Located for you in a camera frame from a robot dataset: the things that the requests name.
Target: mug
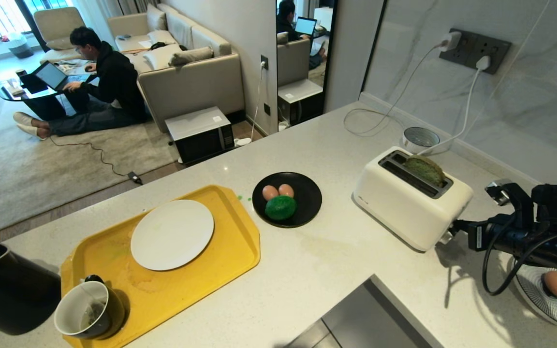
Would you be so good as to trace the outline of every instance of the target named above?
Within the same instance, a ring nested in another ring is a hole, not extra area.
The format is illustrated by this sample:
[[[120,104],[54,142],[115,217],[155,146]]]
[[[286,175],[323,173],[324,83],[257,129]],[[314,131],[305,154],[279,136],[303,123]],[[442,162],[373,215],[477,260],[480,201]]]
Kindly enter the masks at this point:
[[[79,339],[106,339],[121,328],[125,314],[113,289],[99,276],[90,275],[59,302],[55,328]]]

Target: mirror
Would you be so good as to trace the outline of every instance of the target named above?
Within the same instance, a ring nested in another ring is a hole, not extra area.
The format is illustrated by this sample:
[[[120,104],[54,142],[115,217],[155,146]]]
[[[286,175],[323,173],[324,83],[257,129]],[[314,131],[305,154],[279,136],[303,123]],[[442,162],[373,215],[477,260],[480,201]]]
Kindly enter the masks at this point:
[[[337,0],[277,0],[278,131],[323,114]]]

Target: green egg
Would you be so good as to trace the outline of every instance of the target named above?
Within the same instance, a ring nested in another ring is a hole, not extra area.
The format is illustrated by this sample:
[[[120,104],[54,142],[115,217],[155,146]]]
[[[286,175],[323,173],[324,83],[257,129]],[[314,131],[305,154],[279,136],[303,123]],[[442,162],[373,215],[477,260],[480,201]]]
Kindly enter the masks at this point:
[[[265,215],[272,220],[291,218],[298,207],[296,200],[290,196],[276,196],[265,204]]]

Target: black hair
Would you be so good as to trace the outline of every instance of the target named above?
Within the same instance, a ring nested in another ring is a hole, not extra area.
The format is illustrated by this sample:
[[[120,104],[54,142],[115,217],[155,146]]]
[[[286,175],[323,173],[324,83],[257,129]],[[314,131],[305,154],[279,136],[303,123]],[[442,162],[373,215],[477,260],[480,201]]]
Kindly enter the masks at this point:
[[[78,27],[70,33],[70,43],[77,46],[86,46],[89,44],[95,48],[100,49],[102,45],[100,38],[93,29],[88,27]]]
[[[296,12],[296,5],[293,0],[283,0],[278,4],[278,16],[287,19],[287,16]]]

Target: black kettle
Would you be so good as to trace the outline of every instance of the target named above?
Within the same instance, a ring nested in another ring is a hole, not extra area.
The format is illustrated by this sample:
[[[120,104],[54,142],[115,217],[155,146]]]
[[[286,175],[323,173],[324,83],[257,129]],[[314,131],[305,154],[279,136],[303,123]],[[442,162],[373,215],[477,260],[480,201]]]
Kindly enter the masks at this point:
[[[0,244],[0,331],[29,332],[55,311],[61,279]]]

